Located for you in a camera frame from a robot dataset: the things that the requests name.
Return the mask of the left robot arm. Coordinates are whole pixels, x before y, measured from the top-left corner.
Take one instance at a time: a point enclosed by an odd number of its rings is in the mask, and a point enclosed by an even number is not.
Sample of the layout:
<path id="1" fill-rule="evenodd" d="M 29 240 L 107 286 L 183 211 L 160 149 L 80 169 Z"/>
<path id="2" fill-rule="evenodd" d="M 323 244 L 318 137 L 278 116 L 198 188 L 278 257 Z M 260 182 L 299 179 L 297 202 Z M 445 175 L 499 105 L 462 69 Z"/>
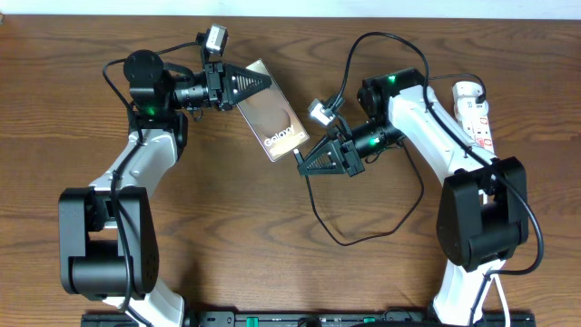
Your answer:
<path id="1" fill-rule="evenodd" d="M 232 64 L 202 71 L 139 50 L 121 60 L 131 99 L 129 132 L 113 164 L 58 201 L 60 280 L 69 294 L 112 305 L 136 326 L 196 326 L 198 315 L 159 276 L 150 198 L 187 144 L 188 113 L 230 110 L 269 88 L 271 78 Z"/>

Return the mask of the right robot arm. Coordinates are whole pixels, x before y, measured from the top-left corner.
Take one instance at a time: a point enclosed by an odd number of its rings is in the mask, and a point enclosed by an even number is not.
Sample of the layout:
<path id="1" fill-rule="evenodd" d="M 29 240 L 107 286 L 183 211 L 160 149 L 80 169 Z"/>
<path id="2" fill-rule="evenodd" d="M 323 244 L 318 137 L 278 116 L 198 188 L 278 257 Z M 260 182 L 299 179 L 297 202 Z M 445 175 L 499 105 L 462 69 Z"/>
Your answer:
<path id="1" fill-rule="evenodd" d="M 496 156 L 479 77 L 458 76 L 452 114 L 427 83 L 415 68 L 363 80 L 357 98 L 369 121 L 334 126 L 307 155 L 294 155 L 305 178 L 354 176 L 370 155 L 409 140 L 442 186 L 437 236 L 447 265 L 431 311 L 440 323 L 469 326 L 483 321 L 490 281 L 527 241 L 526 171 L 517 158 Z"/>

